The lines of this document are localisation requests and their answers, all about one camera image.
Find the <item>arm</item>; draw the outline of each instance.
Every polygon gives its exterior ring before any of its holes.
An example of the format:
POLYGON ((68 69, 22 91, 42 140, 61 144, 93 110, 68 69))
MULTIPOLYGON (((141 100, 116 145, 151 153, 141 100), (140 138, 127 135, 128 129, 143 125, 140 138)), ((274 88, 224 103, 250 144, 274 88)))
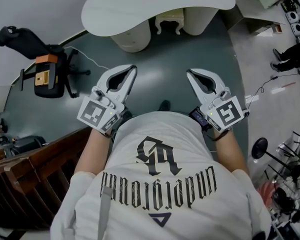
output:
POLYGON ((109 144, 110 138, 92 129, 74 173, 88 172, 95 175, 100 173, 106 166, 109 144))
MULTIPOLYGON (((218 137, 220 134, 214 129, 214 136, 218 137)), ((222 164, 231 173, 237 169, 243 170, 249 175, 248 168, 245 163, 244 155, 237 143, 236 137, 232 130, 215 142, 216 153, 219 163, 222 164)))

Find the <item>black pants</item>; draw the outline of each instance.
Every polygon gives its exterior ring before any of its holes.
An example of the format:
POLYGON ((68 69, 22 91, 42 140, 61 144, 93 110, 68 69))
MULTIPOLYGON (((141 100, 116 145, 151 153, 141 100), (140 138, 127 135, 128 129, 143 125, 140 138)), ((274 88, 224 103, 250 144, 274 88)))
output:
POLYGON ((276 67, 279 71, 288 71, 294 68, 300 68, 300 43, 290 47, 280 55, 283 63, 279 63, 276 67))

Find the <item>black round disc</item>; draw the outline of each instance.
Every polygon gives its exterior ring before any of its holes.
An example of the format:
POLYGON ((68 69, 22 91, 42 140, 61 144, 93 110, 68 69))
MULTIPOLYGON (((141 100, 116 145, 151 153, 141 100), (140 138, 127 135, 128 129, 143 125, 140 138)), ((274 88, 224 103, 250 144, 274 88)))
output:
POLYGON ((267 139, 263 137, 258 139, 252 147, 252 151, 251 151, 252 157, 254 159, 262 158, 265 152, 267 151, 267 148, 268 148, 267 139))

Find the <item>curved white table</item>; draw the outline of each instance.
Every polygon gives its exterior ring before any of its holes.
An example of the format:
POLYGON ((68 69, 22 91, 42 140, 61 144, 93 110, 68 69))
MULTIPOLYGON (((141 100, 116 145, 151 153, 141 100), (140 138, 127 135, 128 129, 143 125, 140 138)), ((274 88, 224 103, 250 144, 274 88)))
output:
POLYGON ((87 0, 81 20, 91 34, 112 37, 125 51, 138 52, 151 38, 149 18, 185 8, 183 29, 199 35, 219 9, 229 10, 235 4, 236 0, 87 0))

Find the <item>orange box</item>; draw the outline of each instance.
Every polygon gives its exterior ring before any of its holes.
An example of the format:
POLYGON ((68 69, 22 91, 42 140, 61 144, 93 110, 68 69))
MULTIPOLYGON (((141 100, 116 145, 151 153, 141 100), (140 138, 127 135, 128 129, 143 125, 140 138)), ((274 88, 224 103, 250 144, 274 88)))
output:
POLYGON ((57 63, 58 56, 53 55, 53 54, 48 54, 48 55, 39 56, 39 57, 35 58, 35 64, 44 63, 44 62, 57 63))

